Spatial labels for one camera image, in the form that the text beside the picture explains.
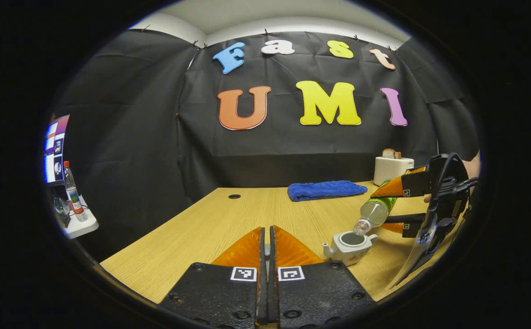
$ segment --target white teapot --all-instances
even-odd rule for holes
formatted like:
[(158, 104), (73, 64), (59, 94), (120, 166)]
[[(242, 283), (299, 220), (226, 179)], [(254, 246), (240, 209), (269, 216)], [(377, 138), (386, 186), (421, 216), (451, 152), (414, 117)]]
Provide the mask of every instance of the white teapot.
[(331, 260), (342, 260), (346, 266), (355, 264), (367, 253), (377, 234), (357, 235), (353, 231), (347, 231), (333, 236), (332, 246), (322, 244), (324, 255)]

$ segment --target teapot spout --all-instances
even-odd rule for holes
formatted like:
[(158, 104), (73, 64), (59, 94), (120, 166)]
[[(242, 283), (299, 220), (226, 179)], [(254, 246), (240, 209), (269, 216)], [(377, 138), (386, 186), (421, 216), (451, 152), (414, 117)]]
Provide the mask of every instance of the teapot spout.
[(327, 244), (326, 242), (322, 244), (322, 248), (324, 251), (324, 255), (327, 256), (328, 258), (332, 258), (332, 256), (335, 254), (335, 251), (333, 250), (333, 248), (331, 248), (329, 244)]

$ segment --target monitor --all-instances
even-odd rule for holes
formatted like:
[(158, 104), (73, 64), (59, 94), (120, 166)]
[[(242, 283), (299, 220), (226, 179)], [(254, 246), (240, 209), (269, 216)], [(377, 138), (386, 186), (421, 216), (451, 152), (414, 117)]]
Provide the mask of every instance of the monitor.
[(69, 115), (55, 119), (48, 126), (44, 144), (44, 179), (48, 185), (63, 185), (63, 144)]

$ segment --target human hand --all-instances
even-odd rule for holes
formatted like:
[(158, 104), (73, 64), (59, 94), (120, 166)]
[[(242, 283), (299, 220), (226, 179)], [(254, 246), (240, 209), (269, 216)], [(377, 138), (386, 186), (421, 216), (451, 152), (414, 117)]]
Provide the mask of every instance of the human hand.
[[(481, 151), (479, 150), (479, 152), (477, 152), (477, 155), (472, 160), (463, 160), (462, 163), (464, 164), (464, 167), (467, 170), (468, 179), (479, 176), (479, 171), (481, 170)], [(474, 189), (475, 187), (471, 187), (470, 194), (473, 193)], [(431, 194), (428, 194), (424, 198), (424, 202), (430, 202), (430, 196)]]

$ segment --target plastic bottle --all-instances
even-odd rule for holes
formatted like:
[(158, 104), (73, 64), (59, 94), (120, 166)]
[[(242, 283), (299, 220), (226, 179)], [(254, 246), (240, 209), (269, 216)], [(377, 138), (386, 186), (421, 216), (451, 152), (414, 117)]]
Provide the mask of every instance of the plastic bottle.
[(370, 229), (383, 225), (396, 200), (397, 198), (370, 198), (361, 207), (361, 218), (355, 223), (353, 232), (357, 235), (365, 235)]
[(79, 194), (77, 192), (77, 186), (75, 185), (75, 179), (73, 178), (73, 173), (71, 172), (70, 164), (68, 161), (63, 162), (64, 171), (64, 187), (67, 190), (67, 195), (71, 202), (71, 208), (75, 213), (79, 222), (84, 222), (87, 219), (87, 214), (81, 205), (81, 200), (79, 200)]

